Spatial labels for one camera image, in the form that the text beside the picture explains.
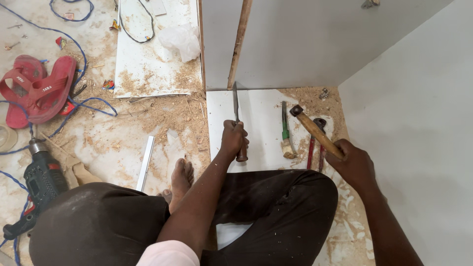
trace bare foot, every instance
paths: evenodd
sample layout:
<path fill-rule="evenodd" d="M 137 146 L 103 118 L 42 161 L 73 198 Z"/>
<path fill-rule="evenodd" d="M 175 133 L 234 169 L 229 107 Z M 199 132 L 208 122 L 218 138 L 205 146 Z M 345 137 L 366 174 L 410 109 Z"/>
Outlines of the bare foot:
<path fill-rule="evenodd" d="M 176 162 L 174 172 L 171 175 L 171 190 L 163 190 L 163 197 L 170 199 L 169 203 L 169 212 L 173 213 L 177 209 L 179 202 L 184 197 L 184 195 L 191 188 L 192 183 L 194 182 L 194 168 L 192 167 L 191 162 L 184 164 L 184 159 L 179 159 Z"/>

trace hand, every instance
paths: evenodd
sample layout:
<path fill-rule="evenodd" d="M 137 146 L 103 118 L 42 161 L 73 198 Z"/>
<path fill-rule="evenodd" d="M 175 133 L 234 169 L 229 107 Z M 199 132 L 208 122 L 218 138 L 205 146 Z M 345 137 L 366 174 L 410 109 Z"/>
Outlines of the hand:
<path fill-rule="evenodd" d="M 250 143 L 245 137 L 248 133 L 243 129 L 243 122 L 236 123 L 232 120 L 225 120 L 223 122 L 222 145 L 219 153 L 222 152 L 229 159 L 233 160 L 240 151 L 242 145 Z"/>
<path fill-rule="evenodd" d="M 336 156 L 325 152 L 327 162 L 337 170 L 342 178 L 352 186 L 360 196 L 378 189 L 375 180 L 375 167 L 368 153 L 353 146 L 346 139 L 336 141 L 335 146 L 341 149 L 345 157 L 340 160 Z"/>

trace pink sleeve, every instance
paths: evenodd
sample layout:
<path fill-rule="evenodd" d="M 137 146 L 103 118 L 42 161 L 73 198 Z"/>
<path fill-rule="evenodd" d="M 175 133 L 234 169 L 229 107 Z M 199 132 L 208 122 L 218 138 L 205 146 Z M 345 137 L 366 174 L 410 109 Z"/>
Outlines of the pink sleeve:
<path fill-rule="evenodd" d="M 136 266 L 199 266 L 199 258 L 186 244 L 177 240 L 155 243 L 146 248 Z"/>

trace power drill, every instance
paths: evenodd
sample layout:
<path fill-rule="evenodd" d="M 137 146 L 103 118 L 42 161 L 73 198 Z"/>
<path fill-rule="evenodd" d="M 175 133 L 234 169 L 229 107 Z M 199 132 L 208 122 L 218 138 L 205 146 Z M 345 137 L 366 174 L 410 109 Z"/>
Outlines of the power drill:
<path fill-rule="evenodd" d="M 49 202 L 69 190 L 59 162 L 51 156 L 46 145 L 33 137 L 28 149 L 33 162 L 28 165 L 23 177 L 29 191 L 28 200 L 33 202 L 33 206 L 25 211 L 18 222 L 3 227 L 3 238 L 7 240 L 13 240 L 31 230 Z"/>

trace red flip-flop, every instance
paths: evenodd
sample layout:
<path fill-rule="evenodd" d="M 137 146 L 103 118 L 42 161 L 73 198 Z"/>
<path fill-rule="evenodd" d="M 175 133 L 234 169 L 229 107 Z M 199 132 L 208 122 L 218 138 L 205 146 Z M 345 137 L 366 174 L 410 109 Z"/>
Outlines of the red flip-flop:
<path fill-rule="evenodd" d="M 28 98 L 31 82 L 44 79 L 46 76 L 46 68 L 39 60 L 29 55 L 20 55 L 13 63 L 13 69 L 0 81 L 0 93 L 7 101 L 16 102 L 27 109 L 31 105 L 31 100 Z M 12 88 L 7 85 L 5 79 L 13 79 Z M 24 128 L 28 125 L 25 113 L 14 104 L 8 107 L 6 120 L 11 128 Z"/>
<path fill-rule="evenodd" d="M 28 98 L 33 101 L 28 108 L 29 121 L 41 124 L 61 111 L 74 79 L 76 60 L 62 56 L 54 63 L 51 75 L 31 84 Z"/>

